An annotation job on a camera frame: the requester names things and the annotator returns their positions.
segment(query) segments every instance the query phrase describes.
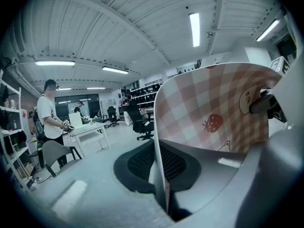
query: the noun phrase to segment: ceiling light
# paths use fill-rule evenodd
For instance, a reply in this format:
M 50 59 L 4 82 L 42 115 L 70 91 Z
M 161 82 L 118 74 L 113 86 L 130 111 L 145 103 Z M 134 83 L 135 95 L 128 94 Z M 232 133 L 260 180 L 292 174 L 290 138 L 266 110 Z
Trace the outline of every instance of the ceiling light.
M 200 45 L 200 14 L 192 13 L 189 14 L 189 17 L 192 28 L 193 47 L 198 47 Z
M 71 102 L 71 101 L 61 101 L 61 102 L 58 102 L 58 104 L 63 104 L 63 103 L 68 103 L 68 102 Z
M 72 88 L 59 88 L 57 90 L 71 90 Z
M 105 89 L 105 87 L 89 87 L 89 88 L 86 88 L 86 89 Z
M 104 66 L 103 70 L 111 71 L 111 72 L 115 72 L 115 73 L 120 73 L 120 74 L 128 74 L 129 73 L 128 71 L 125 71 L 125 70 L 122 70 L 122 69 L 112 68 L 112 67 L 109 67 L 109 66 Z
M 75 62 L 74 61 L 47 61 L 47 60 L 42 60 L 42 61 L 35 61 L 37 66 L 74 66 Z
M 256 38 L 256 41 L 261 41 L 262 39 L 264 39 L 264 37 L 270 32 L 272 31 L 272 29 L 274 27 L 276 27 L 278 24 L 280 23 L 280 21 L 278 19 L 274 20 L 268 27 L 266 30 L 264 30 L 264 32 L 258 36 L 258 38 Z

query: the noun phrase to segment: ceiling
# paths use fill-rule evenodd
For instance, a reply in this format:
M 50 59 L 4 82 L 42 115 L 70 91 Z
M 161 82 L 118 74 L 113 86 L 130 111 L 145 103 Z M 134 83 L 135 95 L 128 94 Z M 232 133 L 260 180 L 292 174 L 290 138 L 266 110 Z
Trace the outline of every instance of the ceiling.
M 192 46 L 189 14 L 194 12 L 200 14 L 199 47 Z M 73 90 L 117 89 L 165 68 L 229 52 L 239 37 L 254 40 L 278 13 L 275 0 L 29 0 L 1 52 L 19 58 L 20 74 L 39 92 L 49 78 Z M 39 59 L 76 65 L 36 66 Z M 103 66 L 127 67 L 130 73 L 106 72 Z

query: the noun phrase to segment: person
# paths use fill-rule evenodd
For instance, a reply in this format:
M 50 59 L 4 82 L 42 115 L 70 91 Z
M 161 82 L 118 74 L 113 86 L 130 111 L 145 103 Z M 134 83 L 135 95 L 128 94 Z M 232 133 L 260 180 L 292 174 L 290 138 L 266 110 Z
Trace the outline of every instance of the person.
M 130 102 L 130 96 L 126 95 L 124 97 L 124 99 L 122 100 L 122 107 L 123 107 L 124 121 L 127 126 L 130 126 L 132 123 L 132 120 L 131 120 L 129 114 L 127 113 L 127 107 L 129 105 L 129 102 Z
M 80 112 L 80 108 L 84 105 L 84 103 L 82 101 L 78 101 L 77 105 L 74 108 L 74 113 L 79 112 L 80 113 L 80 117 L 81 117 L 81 121 L 84 121 L 84 116 L 81 114 Z
M 148 118 L 147 111 L 144 108 L 141 108 L 139 111 L 143 118 Z
M 37 102 L 38 118 L 43 126 L 44 135 L 43 142 L 54 140 L 59 144 L 63 144 L 62 129 L 67 131 L 62 121 L 57 118 L 55 106 L 52 100 L 55 97 L 57 83 L 49 79 L 44 85 L 43 94 L 39 97 Z M 64 155 L 58 159 L 60 168 L 67 163 L 67 157 Z

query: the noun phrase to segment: cable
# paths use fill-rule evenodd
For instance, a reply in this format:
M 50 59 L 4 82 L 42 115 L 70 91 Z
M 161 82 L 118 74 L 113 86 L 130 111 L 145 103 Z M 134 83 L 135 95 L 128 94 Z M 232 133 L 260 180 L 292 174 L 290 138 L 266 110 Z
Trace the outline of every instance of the cable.
M 43 181 L 41 181 L 41 182 L 38 182 L 38 181 L 37 181 L 37 183 L 38 183 L 38 184 L 41 184 L 41 183 L 45 182 L 47 179 L 53 180 L 54 177 L 53 177 L 53 175 L 51 174 L 51 175 L 50 175 L 48 178 L 46 178 L 45 180 L 43 180 Z

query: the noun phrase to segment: pink checkered pattern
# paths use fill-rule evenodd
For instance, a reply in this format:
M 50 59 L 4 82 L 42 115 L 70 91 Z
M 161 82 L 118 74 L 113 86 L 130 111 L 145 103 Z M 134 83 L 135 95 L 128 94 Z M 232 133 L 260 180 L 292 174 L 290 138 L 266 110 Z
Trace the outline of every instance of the pink checkered pattern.
M 250 63 L 218 64 L 173 77 L 155 98 L 154 138 L 203 149 L 246 152 L 251 144 L 268 139 L 268 117 L 266 112 L 244 115 L 240 96 L 257 85 L 256 100 L 261 88 L 273 88 L 280 79 L 274 70 Z M 204 126 L 211 114 L 223 119 L 214 133 Z

